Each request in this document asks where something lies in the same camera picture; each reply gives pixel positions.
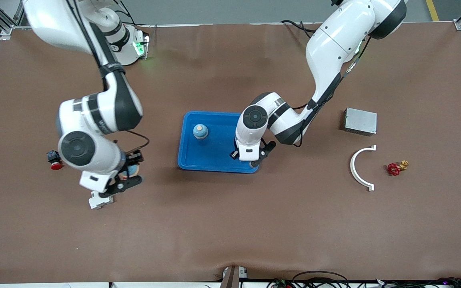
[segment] gray metal box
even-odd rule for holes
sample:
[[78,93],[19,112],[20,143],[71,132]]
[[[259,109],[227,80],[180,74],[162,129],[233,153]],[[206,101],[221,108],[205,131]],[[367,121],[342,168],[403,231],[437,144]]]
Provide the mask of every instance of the gray metal box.
[[377,114],[346,108],[344,111],[344,131],[371,136],[377,133]]

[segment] yellow tape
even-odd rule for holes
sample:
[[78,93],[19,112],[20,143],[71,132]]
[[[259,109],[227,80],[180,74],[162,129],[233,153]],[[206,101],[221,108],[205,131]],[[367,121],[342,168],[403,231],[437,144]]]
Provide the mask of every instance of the yellow tape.
[[433,0],[426,0],[426,5],[428,5],[428,10],[430,11],[431,19],[433,21],[439,21],[439,16],[437,15],[437,10],[435,10],[435,5],[433,5]]

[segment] white curved handle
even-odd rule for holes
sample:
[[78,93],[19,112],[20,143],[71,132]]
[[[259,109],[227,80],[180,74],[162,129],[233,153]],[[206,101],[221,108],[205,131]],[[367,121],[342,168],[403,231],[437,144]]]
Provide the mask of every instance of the white curved handle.
[[368,147],[368,148],[360,149],[351,157],[351,161],[350,161],[351,175],[353,175],[353,178],[355,178],[355,180],[357,180],[360,184],[368,187],[370,192],[375,190],[375,185],[364,181],[364,179],[362,179],[358,175],[357,170],[355,169],[355,159],[357,158],[357,155],[359,155],[361,152],[364,152],[364,151],[376,151],[376,150],[377,150],[376,145],[371,146],[371,148]]

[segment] light blue ball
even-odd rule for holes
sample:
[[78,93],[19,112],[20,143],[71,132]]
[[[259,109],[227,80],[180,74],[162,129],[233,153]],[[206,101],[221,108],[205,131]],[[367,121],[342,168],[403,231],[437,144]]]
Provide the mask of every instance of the light blue ball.
[[193,128],[193,136],[197,139],[204,139],[207,137],[209,130],[204,124],[196,124]]

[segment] blue plastic tray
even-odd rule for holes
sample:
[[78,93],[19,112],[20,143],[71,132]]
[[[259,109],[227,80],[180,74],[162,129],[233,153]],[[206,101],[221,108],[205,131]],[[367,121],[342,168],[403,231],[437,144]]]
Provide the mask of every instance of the blue plastic tray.
[[[234,133],[239,113],[190,111],[184,116],[177,164],[186,170],[254,173],[250,162],[232,159]],[[209,134],[204,139],[193,136],[196,124],[204,124]]]

